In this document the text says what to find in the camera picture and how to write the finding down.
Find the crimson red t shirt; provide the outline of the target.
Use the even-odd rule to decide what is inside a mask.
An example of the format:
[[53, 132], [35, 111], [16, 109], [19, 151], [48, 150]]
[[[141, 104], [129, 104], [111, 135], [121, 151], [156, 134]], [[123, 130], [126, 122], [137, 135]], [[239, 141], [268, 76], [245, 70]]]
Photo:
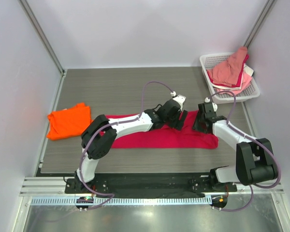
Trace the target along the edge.
[[212, 134], [194, 131], [197, 111], [189, 111], [179, 131], [168, 126], [148, 132], [138, 132], [116, 139], [112, 148], [204, 148], [216, 149], [218, 138]]

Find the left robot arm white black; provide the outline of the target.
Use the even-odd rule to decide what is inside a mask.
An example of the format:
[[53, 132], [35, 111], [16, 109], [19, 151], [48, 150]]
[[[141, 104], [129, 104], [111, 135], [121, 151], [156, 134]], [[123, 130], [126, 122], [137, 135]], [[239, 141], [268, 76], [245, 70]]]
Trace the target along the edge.
[[156, 109], [138, 115], [110, 118], [99, 115], [81, 134], [82, 158], [74, 173], [76, 190], [87, 193], [93, 188], [98, 162], [110, 151], [115, 140], [138, 132], [161, 129], [163, 126], [180, 130], [188, 112], [183, 110], [186, 97], [178, 95]]

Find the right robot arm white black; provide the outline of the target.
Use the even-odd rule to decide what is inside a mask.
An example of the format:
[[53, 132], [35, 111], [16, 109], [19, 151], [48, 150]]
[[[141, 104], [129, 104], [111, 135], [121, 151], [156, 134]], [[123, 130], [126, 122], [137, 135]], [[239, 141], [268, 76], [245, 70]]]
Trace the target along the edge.
[[210, 170], [208, 185], [213, 191], [219, 191], [226, 183], [240, 183], [244, 186], [276, 180], [280, 182], [281, 173], [273, 155], [271, 142], [258, 139], [235, 127], [228, 118], [217, 116], [217, 105], [204, 102], [198, 105], [193, 129], [211, 134], [226, 142], [235, 150], [235, 165], [217, 167]]

